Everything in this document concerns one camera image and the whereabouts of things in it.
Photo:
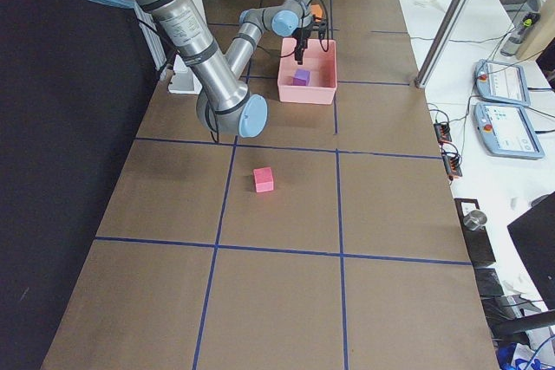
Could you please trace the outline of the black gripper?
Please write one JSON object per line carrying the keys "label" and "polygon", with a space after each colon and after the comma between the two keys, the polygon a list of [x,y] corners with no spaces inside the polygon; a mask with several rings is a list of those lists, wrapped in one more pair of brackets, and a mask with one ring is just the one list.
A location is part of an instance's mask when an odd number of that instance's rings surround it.
{"label": "black gripper", "polygon": [[296,40],[296,49],[294,53],[294,59],[298,65],[302,65],[304,62],[304,47],[308,46],[308,40],[310,39],[310,26],[304,28],[296,28],[292,34],[292,37]]}

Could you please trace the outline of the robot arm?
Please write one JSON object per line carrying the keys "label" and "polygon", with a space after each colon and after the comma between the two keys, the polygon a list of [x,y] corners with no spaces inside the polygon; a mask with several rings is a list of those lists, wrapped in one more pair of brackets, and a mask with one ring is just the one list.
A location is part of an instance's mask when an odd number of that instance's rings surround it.
{"label": "robot arm", "polygon": [[297,64],[302,64],[313,26],[310,0],[284,0],[278,6],[244,10],[239,18],[239,31],[226,51],[225,58],[232,72],[240,77],[263,34],[271,31],[277,36],[292,37],[296,41],[295,48],[285,55],[293,55]]}
{"label": "robot arm", "polygon": [[211,133],[258,136],[268,117],[265,99],[251,94],[232,68],[193,0],[89,0],[109,6],[139,6],[159,23],[199,80],[196,112]]}

